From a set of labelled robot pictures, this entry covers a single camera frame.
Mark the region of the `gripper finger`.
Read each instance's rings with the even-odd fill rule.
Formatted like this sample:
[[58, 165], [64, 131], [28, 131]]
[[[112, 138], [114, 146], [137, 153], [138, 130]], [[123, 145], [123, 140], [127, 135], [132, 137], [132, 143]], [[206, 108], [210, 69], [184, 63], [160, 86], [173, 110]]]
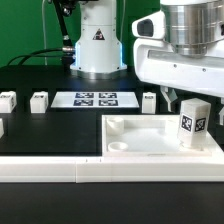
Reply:
[[222, 108], [219, 111], [219, 125], [224, 125], [224, 97], [221, 98]]

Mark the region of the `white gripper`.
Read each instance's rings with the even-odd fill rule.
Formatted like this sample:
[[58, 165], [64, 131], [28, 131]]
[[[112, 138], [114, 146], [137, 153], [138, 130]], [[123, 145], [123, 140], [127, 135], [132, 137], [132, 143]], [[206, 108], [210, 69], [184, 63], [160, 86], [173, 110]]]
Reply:
[[141, 81], [161, 86], [169, 112], [178, 99], [173, 88], [224, 98], [224, 40], [212, 43], [205, 56], [195, 58], [174, 53], [163, 41], [138, 38], [134, 67]]

